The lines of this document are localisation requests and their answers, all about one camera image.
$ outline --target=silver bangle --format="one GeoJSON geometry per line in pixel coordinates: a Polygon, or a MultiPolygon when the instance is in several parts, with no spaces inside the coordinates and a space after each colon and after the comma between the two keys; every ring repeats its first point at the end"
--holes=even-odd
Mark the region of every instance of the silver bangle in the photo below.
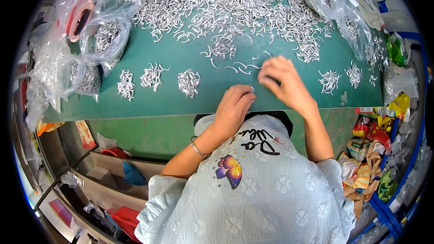
{"type": "Polygon", "coordinates": [[[191,137],[191,146],[193,147],[193,149],[199,154],[199,155],[201,155],[202,157],[204,157],[205,159],[207,159],[210,155],[206,155],[206,154],[204,154],[204,153],[202,153],[201,151],[199,151],[199,149],[197,149],[197,147],[196,147],[196,145],[194,145],[194,143],[193,143],[193,138],[197,138],[197,136],[192,136],[191,137]]]}

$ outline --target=blue plastic bag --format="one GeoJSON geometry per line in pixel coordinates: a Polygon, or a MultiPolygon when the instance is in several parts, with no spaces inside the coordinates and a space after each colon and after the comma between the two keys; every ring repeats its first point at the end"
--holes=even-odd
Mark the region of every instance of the blue plastic bag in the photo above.
{"type": "Polygon", "coordinates": [[[124,173],[125,173],[124,179],[127,183],[132,185],[146,185],[146,179],[136,169],[135,166],[128,164],[125,161],[123,161],[123,163],[124,163],[124,173]]]}

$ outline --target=woman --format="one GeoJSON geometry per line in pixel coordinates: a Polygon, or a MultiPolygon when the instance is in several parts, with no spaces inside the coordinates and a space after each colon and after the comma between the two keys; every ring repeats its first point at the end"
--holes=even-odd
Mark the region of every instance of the woman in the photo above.
{"type": "Polygon", "coordinates": [[[317,104],[290,60],[274,57],[262,66],[259,83],[304,118],[308,160],[278,119],[244,121],[256,95],[249,85],[232,86],[216,114],[196,124],[197,139],[150,179],[135,230],[141,242],[348,240],[354,203],[344,197],[341,167],[317,104]]]}

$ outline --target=green workbench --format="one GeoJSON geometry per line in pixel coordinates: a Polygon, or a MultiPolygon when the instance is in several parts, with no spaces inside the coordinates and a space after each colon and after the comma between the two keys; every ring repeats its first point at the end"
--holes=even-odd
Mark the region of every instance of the green workbench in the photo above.
{"type": "MultiPolygon", "coordinates": [[[[187,26],[190,19],[185,19],[186,24],[183,30],[188,30],[187,26]]],[[[200,55],[200,52],[208,52],[207,45],[212,43],[210,38],[214,35],[181,43],[181,41],[177,42],[171,33],[165,34],[159,42],[154,43],[155,39],[152,38],[150,31],[133,27],[122,60],[102,80],[99,102],[96,103],[91,96],[82,95],[76,100],[76,94],[72,94],[69,96],[68,102],[62,100],[60,114],[50,106],[44,122],[214,113],[225,91],[234,84],[250,84],[258,90],[255,93],[257,95],[256,102],[252,104],[250,111],[288,109],[268,89],[258,84],[257,75],[260,70],[250,67],[249,70],[252,71],[252,74],[247,75],[241,72],[236,74],[231,68],[224,69],[225,66],[232,66],[236,61],[246,65],[254,63],[260,66],[268,58],[268,55],[263,53],[264,50],[267,50],[272,56],[281,54],[293,61],[319,108],[384,105],[381,89],[382,74],[376,67],[373,75],[379,77],[379,80],[376,81],[376,87],[373,87],[369,82],[370,74],[372,74],[368,71],[369,64],[366,61],[360,62],[355,59],[350,46],[339,35],[337,29],[333,30],[332,38],[324,38],[323,35],[320,35],[325,41],[325,44],[320,40],[318,41],[320,61],[310,63],[297,59],[296,51],[292,50],[292,48],[297,47],[296,42],[288,42],[283,38],[275,37],[274,42],[268,45],[270,38],[267,33],[264,34],[265,37],[251,35],[253,46],[250,47],[249,38],[236,36],[234,40],[237,47],[236,57],[232,60],[229,57],[226,60],[221,57],[214,58],[216,66],[222,65],[221,69],[214,68],[210,59],[204,54],[200,55]],[[260,53],[260,58],[252,61],[252,57],[257,57],[258,53],[260,53]],[[344,69],[349,68],[351,60],[354,60],[357,67],[363,70],[363,77],[357,89],[350,87],[349,79],[344,72],[344,69]],[[165,71],[161,76],[161,81],[164,84],[158,86],[158,92],[154,92],[152,88],[143,88],[140,85],[143,69],[149,68],[148,63],[150,62],[160,63],[165,69],[170,66],[170,70],[165,71]],[[134,74],[135,98],[131,102],[118,95],[117,83],[120,81],[121,69],[129,69],[134,74]],[[178,89],[177,85],[177,74],[187,69],[193,69],[201,77],[197,88],[199,94],[195,95],[193,99],[185,99],[185,94],[178,89]],[[321,94],[322,85],[318,81],[321,76],[318,70],[321,73],[329,70],[337,71],[338,74],[342,75],[339,78],[338,89],[333,91],[333,95],[321,94]],[[343,103],[341,95],[345,91],[347,92],[347,102],[343,103]]]]}

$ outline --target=white glove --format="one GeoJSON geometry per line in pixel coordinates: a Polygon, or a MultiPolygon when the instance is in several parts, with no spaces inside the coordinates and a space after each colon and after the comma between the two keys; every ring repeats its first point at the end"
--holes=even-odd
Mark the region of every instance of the white glove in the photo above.
{"type": "Polygon", "coordinates": [[[360,5],[357,7],[360,11],[361,17],[365,20],[366,24],[371,28],[380,31],[384,26],[384,20],[380,12],[377,10],[373,2],[368,6],[363,0],[356,0],[360,5]]]}

